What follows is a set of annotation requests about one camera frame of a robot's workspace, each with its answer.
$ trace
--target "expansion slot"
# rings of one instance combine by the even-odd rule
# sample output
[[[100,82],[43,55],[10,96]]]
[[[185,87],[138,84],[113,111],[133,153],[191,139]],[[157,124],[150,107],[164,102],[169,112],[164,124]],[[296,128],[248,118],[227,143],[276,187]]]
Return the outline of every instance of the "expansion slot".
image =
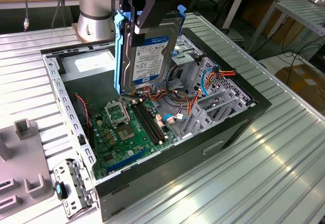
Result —
[[[162,143],[166,140],[156,123],[151,119],[151,116],[149,115],[147,109],[143,105],[135,104],[131,105],[131,108],[143,126],[144,130],[151,138],[154,145]]]
[[[125,160],[123,160],[123,161],[121,161],[119,163],[116,163],[115,165],[112,165],[112,166],[106,168],[106,172],[114,171],[114,170],[116,170],[116,169],[118,169],[120,167],[124,167],[125,165],[127,165],[127,164],[129,164],[129,163],[131,163],[133,161],[136,161],[137,159],[140,159],[142,157],[143,153],[146,150],[147,149],[143,149],[143,150],[141,150],[141,152],[131,156],[130,158],[127,158],[127,159],[125,159]]]

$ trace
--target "aluminum table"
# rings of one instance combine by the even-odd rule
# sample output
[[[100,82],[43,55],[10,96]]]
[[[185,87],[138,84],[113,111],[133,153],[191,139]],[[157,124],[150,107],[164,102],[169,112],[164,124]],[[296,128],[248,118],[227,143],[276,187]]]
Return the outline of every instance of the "aluminum table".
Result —
[[[318,223],[325,214],[325,118],[201,16],[185,27],[272,107],[231,147],[105,223]],[[50,169],[74,157],[39,50],[78,44],[72,28],[0,36],[0,126],[37,121]],[[95,208],[68,221],[53,197],[7,223],[100,223]]]

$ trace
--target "red cable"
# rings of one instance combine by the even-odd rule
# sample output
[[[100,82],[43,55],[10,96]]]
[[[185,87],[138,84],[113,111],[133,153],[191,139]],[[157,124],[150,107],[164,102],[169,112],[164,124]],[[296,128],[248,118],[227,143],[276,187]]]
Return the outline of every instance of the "red cable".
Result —
[[[87,137],[89,138],[89,116],[88,116],[88,110],[87,110],[87,106],[86,103],[84,102],[84,100],[79,96],[79,95],[75,95],[78,99],[81,100],[83,107],[85,108],[86,111],[86,119],[87,119]]]

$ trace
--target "pci slot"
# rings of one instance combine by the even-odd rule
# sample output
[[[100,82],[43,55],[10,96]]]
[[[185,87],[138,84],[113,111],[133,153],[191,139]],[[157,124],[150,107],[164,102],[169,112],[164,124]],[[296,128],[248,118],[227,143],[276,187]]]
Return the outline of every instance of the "pci slot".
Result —
[[[116,170],[116,169],[118,169],[118,168],[124,167],[125,165],[127,165],[127,164],[129,164],[129,163],[131,163],[131,162],[136,161],[137,159],[140,159],[140,158],[142,157],[143,153],[144,153],[146,150],[147,150],[147,149],[144,149],[144,150],[142,150],[141,152],[139,152],[139,153],[137,153],[137,154],[131,156],[130,158],[127,158],[127,159],[125,159],[125,160],[123,160],[123,161],[121,161],[121,162],[119,162],[119,163],[116,163],[115,165],[112,165],[112,166],[106,168],[106,171],[107,171],[107,172],[114,171],[114,170]]]

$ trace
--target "cable connector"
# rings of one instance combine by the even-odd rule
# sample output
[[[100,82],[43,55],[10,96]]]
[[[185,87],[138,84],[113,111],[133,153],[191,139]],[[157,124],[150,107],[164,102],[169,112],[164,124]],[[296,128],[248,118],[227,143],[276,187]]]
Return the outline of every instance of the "cable connector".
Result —
[[[29,27],[29,19],[25,17],[25,20],[24,20],[24,29],[25,31],[28,29]]]
[[[217,77],[219,77],[219,65],[218,64],[214,65],[213,71],[214,71],[215,75]]]

